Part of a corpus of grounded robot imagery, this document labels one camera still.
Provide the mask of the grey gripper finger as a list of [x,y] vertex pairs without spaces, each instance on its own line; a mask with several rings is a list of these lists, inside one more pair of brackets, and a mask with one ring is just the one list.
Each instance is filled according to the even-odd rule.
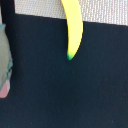
[[8,38],[5,33],[5,24],[0,24],[0,98],[5,98],[10,90],[10,78],[13,61]]

